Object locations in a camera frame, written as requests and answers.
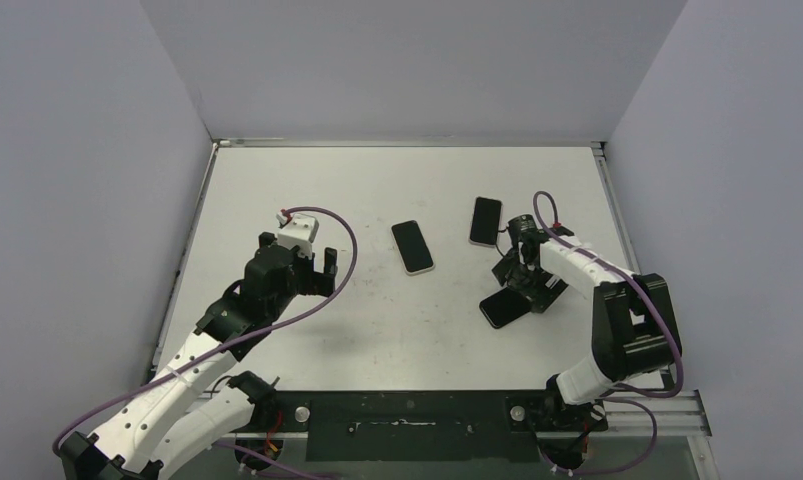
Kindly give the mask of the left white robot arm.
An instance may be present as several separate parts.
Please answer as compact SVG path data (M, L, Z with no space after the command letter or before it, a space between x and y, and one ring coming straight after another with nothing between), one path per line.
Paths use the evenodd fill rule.
M120 410L84 434L74 426L53 445L68 479L167 479L223 435L259 431L274 420L274 386L250 371L227 380L204 405L196 399L272 331L297 296L337 291L337 252L327 248L315 270L310 217L259 237L242 279L211 304L172 359L135 392L116 399Z

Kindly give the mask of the black phone case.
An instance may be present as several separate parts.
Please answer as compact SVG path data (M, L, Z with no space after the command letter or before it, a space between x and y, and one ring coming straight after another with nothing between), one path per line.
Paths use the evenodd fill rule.
M531 311L531 302L504 288L479 302L479 310L493 329L501 329Z

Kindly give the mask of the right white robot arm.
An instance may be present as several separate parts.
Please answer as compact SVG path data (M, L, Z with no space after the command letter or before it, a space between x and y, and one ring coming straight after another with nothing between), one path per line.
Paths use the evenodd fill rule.
M635 376L667 367L682 349L665 280L616 267L561 225L530 215L508 222L510 248L493 267L500 290L479 309L500 329L542 314L567 290L591 304L590 352L545 388L508 403L511 420L538 431L576 431L602 422L601 398Z

